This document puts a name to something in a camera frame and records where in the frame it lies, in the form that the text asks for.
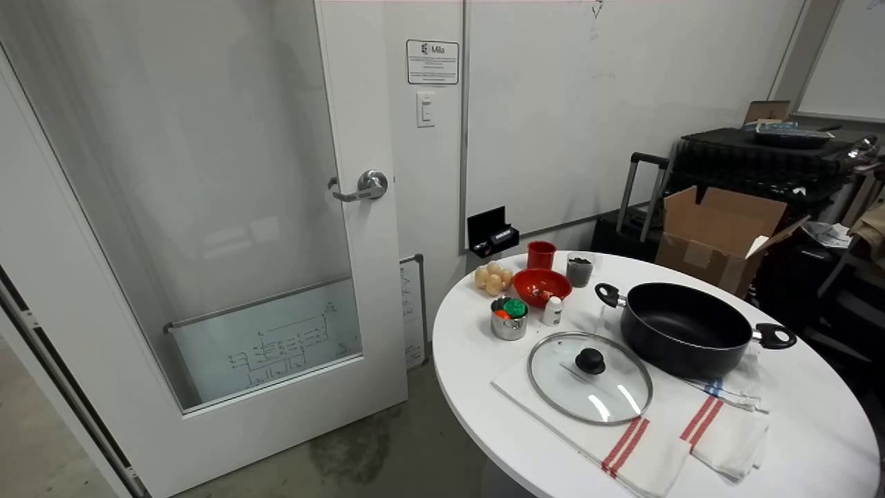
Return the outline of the glass lid with black knob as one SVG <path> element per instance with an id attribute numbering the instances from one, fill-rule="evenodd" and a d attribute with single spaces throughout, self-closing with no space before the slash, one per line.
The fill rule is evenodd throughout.
<path id="1" fill-rule="evenodd" d="M 619 427 L 652 402 L 652 380 L 641 360 L 612 338 L 553 333 L 529 355 L 532 387 L 561 414 Z"/>

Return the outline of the beige round food item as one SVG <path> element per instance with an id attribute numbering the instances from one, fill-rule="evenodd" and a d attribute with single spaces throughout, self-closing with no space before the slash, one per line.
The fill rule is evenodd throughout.
<path id="1" fill-rule="evenodd" d="M 488 262 L 488 266 L 480 266 L 475 269 L 475 287 L 485 294 L 485 295 L 498 295 L 510 287 L 511 281 L 511 272 L 498 266 L 498 262 Z"/>

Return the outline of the metal cup with colourful items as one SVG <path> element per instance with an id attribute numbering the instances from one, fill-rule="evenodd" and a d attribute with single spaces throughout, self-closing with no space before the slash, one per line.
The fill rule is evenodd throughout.
<path id="1" fill-rule="evenodd" d="M 517 341 L 525 335 L 529 305 L 514 295 L 495 299 L 493 311 L 493 335 L 502 341 Z"/>

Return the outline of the red cup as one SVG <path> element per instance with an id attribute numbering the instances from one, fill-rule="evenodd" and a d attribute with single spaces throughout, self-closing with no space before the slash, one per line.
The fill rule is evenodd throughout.
<path id="1" fill-rule="evenodd" d="M 532 269 L 550 269 L 557 247 L 550 240 L 532 240 L 529 243 L 529 266 Z"/>

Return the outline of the red bowl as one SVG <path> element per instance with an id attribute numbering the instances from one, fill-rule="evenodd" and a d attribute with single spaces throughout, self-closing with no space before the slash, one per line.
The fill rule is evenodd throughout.
<path id="1" fill-rule="evenodd" d="M 550 295 L 567 299 L 572 294 L 572 284 L 564 275 L 550 269 L 522 269 L 511 277 L 511 291 L 529 305 L 529 306 L 546 306 Z"/>

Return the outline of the small white bottle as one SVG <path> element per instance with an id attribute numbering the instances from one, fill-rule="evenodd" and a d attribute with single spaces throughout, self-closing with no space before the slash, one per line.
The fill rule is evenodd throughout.
<path id="1" fill-rule="evenodd" d="M 564 301 L 560 295 L 550 295 L 546 311 L 542 311 L 542 323 L 561 323 Z"/>

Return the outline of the small grey cup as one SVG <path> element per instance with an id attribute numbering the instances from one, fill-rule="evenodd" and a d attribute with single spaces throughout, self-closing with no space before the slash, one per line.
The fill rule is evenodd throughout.
<path id="1" fill-rule="evenodd" d="M 587 258 L 567 261 L 567 280 L 572 287 L 587 287 L 592 277 L 592 262 Z"/>

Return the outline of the white door with glass panel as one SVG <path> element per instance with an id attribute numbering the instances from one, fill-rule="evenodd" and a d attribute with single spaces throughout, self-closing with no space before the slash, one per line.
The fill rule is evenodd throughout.
<path id="1" fill-rule="evenodd" d="M 4 269 L 144 498 L 404 402 L 383 0 L 0 0 Z M 376 201 L 337 201 L 362 171 Z"/>

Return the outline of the open cardboard box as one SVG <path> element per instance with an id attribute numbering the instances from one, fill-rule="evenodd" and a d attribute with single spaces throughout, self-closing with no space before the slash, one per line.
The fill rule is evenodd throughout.
<path id="1" fill-rule="evenodd" d="M 787 219 L 787 201 L 693 186 L 665 198 L 655 261 L 746 295 L 770 248 L 788 240 L 803 223 L 805 219 Z"/>

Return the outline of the white towel with red stripes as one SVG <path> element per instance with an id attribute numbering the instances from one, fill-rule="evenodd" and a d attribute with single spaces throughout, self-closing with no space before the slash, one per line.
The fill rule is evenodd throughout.
<path id="1" fill-rule="evenodd" d="M 532 387 L 529 356 L 495 380 L 495 387 L 640 498 L 666 498 L 690 459 L 699 459 L 733 483 L 758 468 L 770 441 L 763 414 L 655 369 L 647 374 L 652 380 L 651 406 L 619 427 L 596 427 L 553 410 Z"/>

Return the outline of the black cart with items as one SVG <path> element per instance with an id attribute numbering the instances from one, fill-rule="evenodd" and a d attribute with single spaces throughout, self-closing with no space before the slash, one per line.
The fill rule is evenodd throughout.
<path id="1" fill-rule="evenodd" d="M 857 140 L 741 125 L 684 135 L 670 186 L 727 187 L 811 207 L 825 204 L 857 169 Z"/>

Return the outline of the black wall tray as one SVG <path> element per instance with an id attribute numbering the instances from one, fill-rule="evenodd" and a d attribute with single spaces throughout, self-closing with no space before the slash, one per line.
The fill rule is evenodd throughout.
<path id="1" fill-rule="evenodd" d="M 507 207 L 493 207 L 469 219 L 469 248 L 493 258 L 521 243 L 521 230 L 507 221 Z"/>

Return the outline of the white light switch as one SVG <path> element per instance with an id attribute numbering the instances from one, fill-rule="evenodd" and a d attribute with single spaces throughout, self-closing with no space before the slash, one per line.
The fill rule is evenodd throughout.
<path id="1" fill-rule="evenodd" d="M 415 127 L 434 127 L 434 91 L 415 91 Z"/>

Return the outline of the white wall sign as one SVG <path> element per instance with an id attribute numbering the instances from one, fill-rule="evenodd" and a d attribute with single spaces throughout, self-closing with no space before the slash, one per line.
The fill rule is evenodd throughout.
<path id="1" fill-rule="evenodd" d="M 456 85 L 460 82 L 460 44 L 410 39 L 408 42 L 408 82 L 410 85 Z"/>

